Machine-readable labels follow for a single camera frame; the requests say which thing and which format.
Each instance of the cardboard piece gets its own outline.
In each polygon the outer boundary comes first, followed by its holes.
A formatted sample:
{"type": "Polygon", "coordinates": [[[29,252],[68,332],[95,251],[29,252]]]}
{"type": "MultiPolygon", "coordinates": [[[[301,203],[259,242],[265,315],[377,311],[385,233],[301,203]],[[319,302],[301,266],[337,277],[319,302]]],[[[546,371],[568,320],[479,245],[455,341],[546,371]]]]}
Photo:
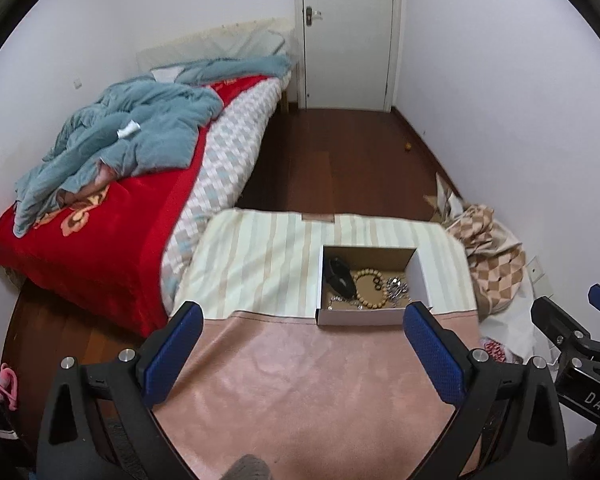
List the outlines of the cardboard piece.
{"type": "MultiPolygon", "coordinates": [[[[322,269],[325,258],[336,256],[349,265],[352,273],[361,269],[377,269],[382,272],[384,279],[394,276],[406,277],[407,283],[409,283],[410,298],[405,298],[398,307],[392,307],[387,303],[385,307],[376,310],[368,308],[359,310],[348,302],[333,301],[331,309],[329,309],[329,299],[337,296],[337,293],[327,285],[322,278],[322,272],[320,272],[315,311],[315,320],[318,325],[401,325],[404,308],[410,301],[421,301],[424,305],[429,306],[429,293],[417,248],[323,246],[318,268],[322,269]]],[[[373,277],[363,276],[356,285],[366,300],[376,303],[382,298],[382,294],[374,289],[373,277]]]]}

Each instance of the door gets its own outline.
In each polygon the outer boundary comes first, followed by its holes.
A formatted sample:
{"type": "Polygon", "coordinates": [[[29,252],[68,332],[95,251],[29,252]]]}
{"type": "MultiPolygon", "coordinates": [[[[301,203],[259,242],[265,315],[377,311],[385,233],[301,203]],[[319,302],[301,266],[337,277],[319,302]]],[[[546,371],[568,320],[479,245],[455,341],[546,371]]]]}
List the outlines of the door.
{"type": "Polygon", "coordinates": [[[393,0],[304,0],[307,108],[383,110],[393,0]]]}

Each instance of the beige headboard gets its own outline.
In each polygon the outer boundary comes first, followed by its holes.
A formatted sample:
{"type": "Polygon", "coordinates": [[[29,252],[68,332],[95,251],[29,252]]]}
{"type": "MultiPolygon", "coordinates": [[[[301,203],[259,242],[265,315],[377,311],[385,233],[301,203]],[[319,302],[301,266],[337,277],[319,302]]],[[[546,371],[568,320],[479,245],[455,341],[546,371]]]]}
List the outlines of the beige headboard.
{"type": "Polygon", "coordinates": [[[254,57],[297,53],[294,22],[269,18],[210,28],[138,52],[141,72],[173,63],[217,57],[254,57]]]}

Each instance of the wooden floor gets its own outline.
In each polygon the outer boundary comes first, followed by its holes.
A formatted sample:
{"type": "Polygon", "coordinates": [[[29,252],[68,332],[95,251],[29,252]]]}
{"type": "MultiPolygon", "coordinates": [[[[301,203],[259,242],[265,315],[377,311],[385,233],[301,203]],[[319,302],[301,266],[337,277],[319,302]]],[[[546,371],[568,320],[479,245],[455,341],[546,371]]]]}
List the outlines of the wooden floor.
{"type": "MultiPolygon", "coordinates": [[[[238,206],[428,220],[432,209],[422,196],[435,193],[435,174],[441,170],[397,114],[276,114],[238,206]]],[[[35,447],[46,393],[62,357],[96,363],[140,344],[137,335],[27,282],[3,354],[19,378],[18,424],[24,438],[35,447]]]]}

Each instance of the pink leather mat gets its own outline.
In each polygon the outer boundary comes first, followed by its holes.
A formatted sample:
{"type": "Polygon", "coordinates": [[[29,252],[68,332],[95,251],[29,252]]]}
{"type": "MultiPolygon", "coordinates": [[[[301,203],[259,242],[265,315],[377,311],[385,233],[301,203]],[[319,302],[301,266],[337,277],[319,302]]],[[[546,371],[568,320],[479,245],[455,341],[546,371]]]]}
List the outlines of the pink leather mat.
{"type": "MultiPolygon", "coordinates": [[[[437,319],[478,346],[476,312],[437,319]]],[[[277,480],[404,480],[452,413],[400,327],[318,328],[245,312],[205,321],[155,409],[201,480],[247,453],[277,480]]]]}

